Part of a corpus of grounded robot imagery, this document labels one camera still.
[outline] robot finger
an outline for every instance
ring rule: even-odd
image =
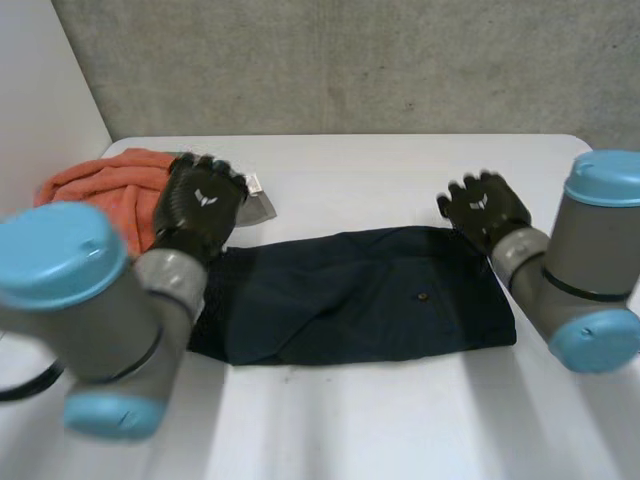
[[[447,207],[451,203],[451,200],[449,200],[449,197],[447,197],[445,194],[441,194],[441,195],[438,195],[438,198],[436,201],[438,202],[440,215],[442,215],[444,218],[449,218],[449,215],[447,214]]]
[[[479,180],[476,177],[474,177],[473,175],[471,175],[471,174],[467,174],[467,175],[464,176],[464,185],[467,188],[473,187],[478,182],[479,182]]]
[[[449,191],[451,192],[451,198],[454,199],[456,195],[462,193],[464,189],[458,185],[457,182],[451,182],[449,184]]]

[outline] white table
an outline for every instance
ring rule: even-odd
[[[571,162],[589,150],[561,135],[167,137],[121,140],[105,156],[128,147],[210,152],[257,172],[279,216],[237,229],[234,246],[445,225],[436,195],[481,168],[502,173],[549,232]],[[637,297],[633,305],[640,310]],[[48,480],[639,478],[638,362],[574,375],[514,311],[513,348],[401,364],[232,368],[190,354],[161,432],[135,447],[63,433],[55,415],[66,380],[31,401],[49,406],[46,458],[15,471]],[[22,415],[33,422],[35,409]],[[20,428],[38,440],[35,427]]]

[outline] clothing tag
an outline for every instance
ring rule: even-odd
[[[247,181],[247,188],[249,189],[249,195],[255,197],[259,193],[261,193],[262,185],[260,185],[260,181],[258,180],[258,176],[255,173],[249,173],[244,176]]]

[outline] orange cloth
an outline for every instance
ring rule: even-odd
[[[91,160],[54,175],[36,194],[35,206],[86,202],[107,214],[138,256],[154,241],[153,211],[169,179],[173,156],[129,148],[112,158]]]

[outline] blue cap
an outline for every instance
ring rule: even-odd
[[[105,290],[127,248],[99,210],[53,203],[0,223],[0,302],[22,310],[65,308]]]
[[[597,150],[580,155],[564,191],[597,207],[640,206],[640,152]]]
[[[640,320],[629,310],[590,313],[560,327],[549,350],[574,372],[611,372],[640,350]]]
[[[67,397],[64,426],[105,440],[144,440],[162,423],[165,403],[113,393],[77,393]]]

